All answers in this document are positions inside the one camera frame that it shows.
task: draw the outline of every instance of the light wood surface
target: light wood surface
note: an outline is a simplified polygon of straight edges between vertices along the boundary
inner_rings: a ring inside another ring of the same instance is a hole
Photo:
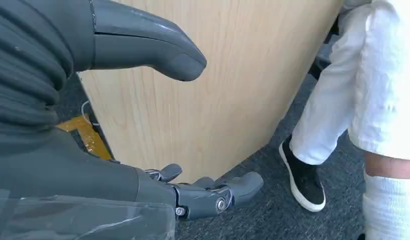
[[[208,60],[194,82],[148,67],[82,73],[116,159],[218,178],[270,140],[342,0],[119,0],[178,24]]]

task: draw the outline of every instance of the cable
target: cable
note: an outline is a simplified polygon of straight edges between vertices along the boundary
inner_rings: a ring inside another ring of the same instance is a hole
[[[85,107],[85,105],[86,104],[89,104],[90,103],[90,101],[85,101],[82,105],[81,105],[81,114],[83,115],[83,118],[84,118],[84,120],[86,121],[86,122],[88,122],[89,124],[91,124],[91,125],[93,125],[93,126],[100,126],[100,124],[98,124],[97,122],[90,122],[90,120],[88,120],[86,117],[85,117],[85,113],[84,113],[84,107]]]

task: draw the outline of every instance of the white sock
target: white sock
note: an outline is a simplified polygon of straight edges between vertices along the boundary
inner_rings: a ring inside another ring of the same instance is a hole
[[[410,179],[364,178],[365,240],[410,240]]]

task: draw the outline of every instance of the shoe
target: shoe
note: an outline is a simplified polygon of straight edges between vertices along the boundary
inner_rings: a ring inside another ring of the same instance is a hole
[[[288,137],[279,152],[290,175],[290,189],[296,201],[311,212],[319,212],[325,206],[324,188],[318,177],[318,166],[309,165],[296,158],[290,150]]]

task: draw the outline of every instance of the prosthetic hand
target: prosthetic hand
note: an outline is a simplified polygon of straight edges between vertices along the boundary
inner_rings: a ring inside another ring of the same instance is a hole
[[[0,239],[159,239],[175,216],[216,216],[261,188],[257,173],[171,184],[177,165],[98,159],[54,127],[76,72],[137,66],[192,81],[206,59],[172,22],[110,0],[0,0]]]
[[[181,172],[180,166],[170,164],[162,170],[145,171],[156,181],[168,183]],[[209,177],[202,177],[193,184],[168,184],[175,190],[177,201],[175,214],[183,220],[214,217],[230,207],[238,207],[251,200],[261,189],[264,181],[256,172],[242,178],[235,177],[216,185]]]

